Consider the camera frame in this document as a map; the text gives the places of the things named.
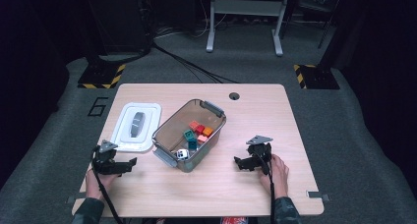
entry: table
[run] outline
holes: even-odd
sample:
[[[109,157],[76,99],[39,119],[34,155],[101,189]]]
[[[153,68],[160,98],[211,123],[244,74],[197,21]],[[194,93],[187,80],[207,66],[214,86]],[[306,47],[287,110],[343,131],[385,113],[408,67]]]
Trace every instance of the table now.
[[[230,97],[230,93],[237,93],[239,98]],[[319,215],[324,211],[320,199],[306,196],[306,191],[314,192],[318,187],[280,84],[122,84],[98,144],[110,140],[129,102],[160,104],[161,125],[193,98],[210,101],[224,110],[227,122],[217,145],[191,173],[168,167],[152,152],[117,152],[115,160],[120,162],[138,157],[132,172],[117,179],[109,193],[121,217],[268,216],[270,196],[258,174],[239,170],[233,159],[249,157],[246,141],[255,135],[273,138],[272,153],[290,168],[289,196],[300,214]],[[85,191],[84,183],[80,191]],[[82,201],[76,200],[73,213]],[[107,207],[103,216],[111,216]]]
[[[273,29],[272,39],[275,47],[275,54],[282,56],[282,46],[279,39],[279,30],[288,0],[282,1],[254,1],[254,0],[210,0],[210,23],[208,33],[207,52],[212,52],[214,46],[214,14],[233,15],[258,15],[278,17],[276,28]]]

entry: gray carpet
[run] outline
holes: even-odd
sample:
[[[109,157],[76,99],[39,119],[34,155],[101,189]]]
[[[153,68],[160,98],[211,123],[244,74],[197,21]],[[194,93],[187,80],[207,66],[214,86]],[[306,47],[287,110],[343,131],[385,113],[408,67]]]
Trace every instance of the gray carpet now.
[[[230,27],[216,32],[214,51],[206,53],[207,34],[174,34],[155,42],[167,51],[242,84],[283,84],[319,189],[329,194],[320,216],[303,223],[417,223],[417,203],[400,170],[382,153],[364,126],[361,110],[343,75],[332,72],[340,90],[301,89],[294,64],[317,64],[328,44],[317,49],[322,31],[291,25],[282,40],[284,55],[276,57],[268,26]],[[114,55],[107,58],[121,59]],[[112,89],[77,88],[85,59],[68,64],[70,81],[58,105],[0,193],[0,223],[70,223],[72,205],[112,100]],[[210,79],[199,75],[203,83]],[[117,86],[124,83],[200,81],[182,64],[153,49],[129,63]],[[88,117],[98,97],[102,116]],[[260,217],[261,224],[269,223]],[[115,223],[103,218],[102,223]]]

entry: person's hand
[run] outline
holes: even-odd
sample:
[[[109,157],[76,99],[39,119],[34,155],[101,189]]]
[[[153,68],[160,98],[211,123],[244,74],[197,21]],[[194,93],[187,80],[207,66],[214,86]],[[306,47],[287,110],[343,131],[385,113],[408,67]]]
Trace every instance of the person's hand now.
[[[274,184],[275,198],[288,196],[288,172],[289,168],[285,165],[280,157],[273,154],[270,161],[272,181]],[[270,193],[269,176],[265,175],[262,170],[259,170],[261,184]]]
[[[114,179],[119,177],[118,174],[113,175],[102,175],[98,174],[98,178],[101,181],[101,184],[105,187],[106,191],[109,192],[111,184]],[[98,181],[94,176],[94,173],[91,169],[87,171],[86,174],[86,197],[93,197],[96,199],[103,200],[103,195],[101,193],[100,187],[98,186]]]

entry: camouflage sleeve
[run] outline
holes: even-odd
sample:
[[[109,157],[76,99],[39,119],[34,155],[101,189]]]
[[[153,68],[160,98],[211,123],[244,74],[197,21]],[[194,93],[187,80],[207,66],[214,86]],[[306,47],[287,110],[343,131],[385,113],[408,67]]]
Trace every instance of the camouflage sleeve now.
[[[278,224],[301,224],[301,217],[289,197],[275,200],[275,222]]]
[[[87,197],[74,214],[72,224],[98,224],[104,209],[104,203]]]

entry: yellow black warning tape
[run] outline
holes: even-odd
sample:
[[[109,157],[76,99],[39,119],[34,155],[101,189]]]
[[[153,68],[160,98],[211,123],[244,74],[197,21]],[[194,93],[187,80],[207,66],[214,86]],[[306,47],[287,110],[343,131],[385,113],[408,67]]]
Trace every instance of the yellow black warning tape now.
[[[294,70],[295,70],[295,74],[297,75],[298,84],[300,85],[301,88],[307,88],[306,82],[300,70],[302,66],[309,67],[309,68],[316,68],[316,65],[294,65]]]
[[[122,77],[123,70],[125,70],[126,65],[122,65],[117,69],[116,75],[114,76],[111,84],[79,84],[79,88],[114,88],[117,86],[117,83]]]

